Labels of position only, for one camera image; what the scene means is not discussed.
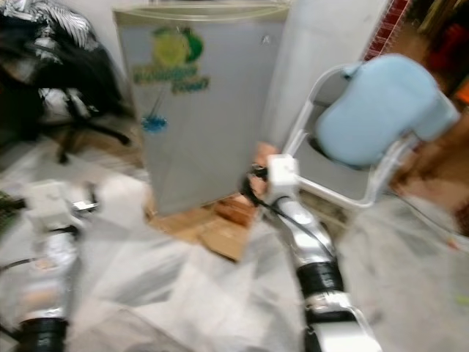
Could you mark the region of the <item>white chair light blue backrest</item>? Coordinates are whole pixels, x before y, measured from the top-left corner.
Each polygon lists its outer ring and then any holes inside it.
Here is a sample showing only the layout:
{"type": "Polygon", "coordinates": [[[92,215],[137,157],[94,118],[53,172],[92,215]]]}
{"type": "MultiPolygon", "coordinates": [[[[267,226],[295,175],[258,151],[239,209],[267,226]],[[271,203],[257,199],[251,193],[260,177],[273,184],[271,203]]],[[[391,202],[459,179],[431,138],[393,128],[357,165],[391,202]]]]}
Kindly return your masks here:
{"type": "Polygon", "coordinates": [[[284,153],[299,188],[339,207],[371,207],[416,145],[459,120],[435,77],[407,56],[385,54],[325,71],[296,118],[284,153]]]}

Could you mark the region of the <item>red tiled pillar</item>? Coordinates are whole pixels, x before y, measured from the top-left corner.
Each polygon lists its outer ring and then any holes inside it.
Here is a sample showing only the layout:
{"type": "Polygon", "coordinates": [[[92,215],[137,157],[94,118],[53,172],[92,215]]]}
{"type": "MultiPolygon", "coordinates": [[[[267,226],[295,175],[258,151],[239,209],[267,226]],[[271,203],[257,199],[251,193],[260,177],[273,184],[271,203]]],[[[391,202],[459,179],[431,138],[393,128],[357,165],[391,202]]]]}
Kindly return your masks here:
{"type": "Polygon", "coordinates": [[[413,0],[388,0],[373,31],[372,39],[365,47],[362,60],[368,61],[381,56],[391,48],[412,2],[413,0]]]}

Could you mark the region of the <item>fridge door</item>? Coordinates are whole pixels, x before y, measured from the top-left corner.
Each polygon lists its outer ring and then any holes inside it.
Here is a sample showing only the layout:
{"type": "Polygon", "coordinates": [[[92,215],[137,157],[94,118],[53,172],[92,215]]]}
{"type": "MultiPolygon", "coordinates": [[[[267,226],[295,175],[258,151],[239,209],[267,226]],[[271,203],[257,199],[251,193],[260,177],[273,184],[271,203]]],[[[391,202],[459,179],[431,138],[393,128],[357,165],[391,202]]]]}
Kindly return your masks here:
{"type": "Polygon", "coordinates": [[[289,13],[288,4],[265,0],[114,9],[158,214],[237,192],[254,158],[289,13]]]}

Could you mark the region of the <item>black office chair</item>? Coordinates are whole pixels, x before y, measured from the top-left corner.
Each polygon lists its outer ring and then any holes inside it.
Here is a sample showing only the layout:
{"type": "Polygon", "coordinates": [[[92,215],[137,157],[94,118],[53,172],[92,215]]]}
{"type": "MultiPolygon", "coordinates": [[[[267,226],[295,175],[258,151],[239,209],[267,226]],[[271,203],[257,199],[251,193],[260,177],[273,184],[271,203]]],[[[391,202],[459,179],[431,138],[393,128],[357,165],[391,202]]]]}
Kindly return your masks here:
{"type": "Polygon", "coordinates": [[[131,143],[97,123],[130,113],[110,54],[91,21],[58,0],[0,0],[0,83],[2,125],[28,141],[63,131],[61,164],[81,131],[131,143]]]}

